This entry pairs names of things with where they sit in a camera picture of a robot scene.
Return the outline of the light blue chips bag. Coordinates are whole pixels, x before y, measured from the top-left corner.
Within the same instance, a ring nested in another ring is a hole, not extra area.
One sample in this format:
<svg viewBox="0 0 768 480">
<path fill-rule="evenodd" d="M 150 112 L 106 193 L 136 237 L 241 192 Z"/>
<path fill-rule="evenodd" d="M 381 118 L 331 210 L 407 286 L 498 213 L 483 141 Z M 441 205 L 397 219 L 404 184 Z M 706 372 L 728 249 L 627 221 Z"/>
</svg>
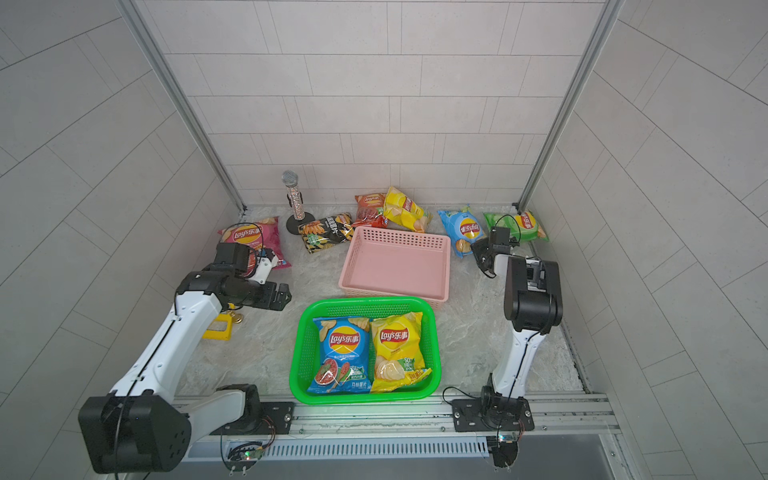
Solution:
<svg viewBox="0 0 768 480">
<path fill-rule="evenodd" d="M 488 235 L 469 205 L 453 210 L 439 210 L 438 215 L 458 258 L 472 254 L 472 246 Z"/>
</svg>

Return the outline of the dark blue chips bag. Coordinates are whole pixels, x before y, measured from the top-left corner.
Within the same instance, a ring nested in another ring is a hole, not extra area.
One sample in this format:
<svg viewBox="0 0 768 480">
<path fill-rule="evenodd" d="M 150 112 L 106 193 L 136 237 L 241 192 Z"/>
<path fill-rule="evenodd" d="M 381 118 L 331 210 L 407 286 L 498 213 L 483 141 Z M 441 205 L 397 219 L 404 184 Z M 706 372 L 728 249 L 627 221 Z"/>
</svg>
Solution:
<svg viewBox="0 0 768 480">
<path fill-rule="evenodd" d="M 316 318 L 321 347 L 320 366 L 310 394 L 368 394 L 371 320 L 367 317 Z"/>
</svg>

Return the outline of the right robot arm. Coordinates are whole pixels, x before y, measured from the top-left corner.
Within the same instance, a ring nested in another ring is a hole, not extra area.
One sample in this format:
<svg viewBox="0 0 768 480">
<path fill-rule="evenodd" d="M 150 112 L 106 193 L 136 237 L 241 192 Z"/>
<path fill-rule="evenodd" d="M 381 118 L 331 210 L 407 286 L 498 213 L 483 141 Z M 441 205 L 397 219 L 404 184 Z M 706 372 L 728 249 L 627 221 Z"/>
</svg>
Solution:
<svg viewBox="0 0 768 480">
<path fill-rule="evenodd" d="M 529 432 L 535 429 L 526 382 L 540 344 L 560 325 L 563 302 L 559 265 L 512 252 L 509 241 L 486 238 L 472 246 L 478 267 L 504 281 L 503 313 L 512 337 L 477 397 L 451 402 L 458 432 Z"/>
</svg>

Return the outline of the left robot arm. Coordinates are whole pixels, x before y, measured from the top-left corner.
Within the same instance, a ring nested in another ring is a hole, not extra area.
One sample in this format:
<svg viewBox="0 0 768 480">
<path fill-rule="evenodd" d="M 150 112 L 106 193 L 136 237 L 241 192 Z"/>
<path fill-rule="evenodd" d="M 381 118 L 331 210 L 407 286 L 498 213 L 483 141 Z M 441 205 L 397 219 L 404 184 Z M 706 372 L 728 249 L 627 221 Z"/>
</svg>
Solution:
<svg viewBox="0 0 768 480">
<path fill-rule="evenodd" d="M 169 472 L 190 446 L 217 431 L 251 433 L 277 426 L 265 413 L 253 384 L 234 384 L 184 408 L 175 393 L 194 350 L 210 324 L 230 306 L 281 311 L 291 301 L 285 283 L 263 284 L 233 269 L 189 273 L 156 334 L 128 372 L 104 396 L 88 398 L 78 423 L 98 474 Z"/>
</svg>

